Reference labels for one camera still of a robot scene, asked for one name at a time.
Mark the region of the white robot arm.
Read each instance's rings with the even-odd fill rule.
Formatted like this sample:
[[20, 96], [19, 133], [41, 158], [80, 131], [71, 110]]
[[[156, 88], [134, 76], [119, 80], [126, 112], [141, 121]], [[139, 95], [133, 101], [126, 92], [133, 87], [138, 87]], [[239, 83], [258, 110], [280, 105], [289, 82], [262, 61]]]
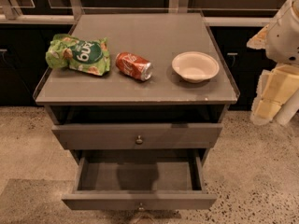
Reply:
[[259, 77], [250, 120], [265, 125], [275, 119], [287, 124], [298, 110], [299, 91], [299, 0], [287, 0], [271, 21], [248, 42], [251, 49], [264, 49], [276, 62]]

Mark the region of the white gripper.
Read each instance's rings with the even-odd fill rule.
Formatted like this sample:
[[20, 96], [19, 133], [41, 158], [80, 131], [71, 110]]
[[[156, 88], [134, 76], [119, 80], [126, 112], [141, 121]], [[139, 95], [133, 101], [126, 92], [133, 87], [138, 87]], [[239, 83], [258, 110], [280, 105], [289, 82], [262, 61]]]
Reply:
[[255, 104], [284, 105], [299, 89], [299, 0], [287, 0], [270, 21], [265, 51], [278, 64], [262, 71]]

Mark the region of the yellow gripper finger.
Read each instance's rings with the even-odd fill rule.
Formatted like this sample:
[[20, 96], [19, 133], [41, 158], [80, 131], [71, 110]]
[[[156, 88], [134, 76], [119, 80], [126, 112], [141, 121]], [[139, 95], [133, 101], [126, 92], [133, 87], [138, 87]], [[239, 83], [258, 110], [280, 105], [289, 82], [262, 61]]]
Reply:
[[256, 97], [251, 107], [250, 120], [255, 125], [265, 125], [273, 120], [281, 106], [271, 101]]

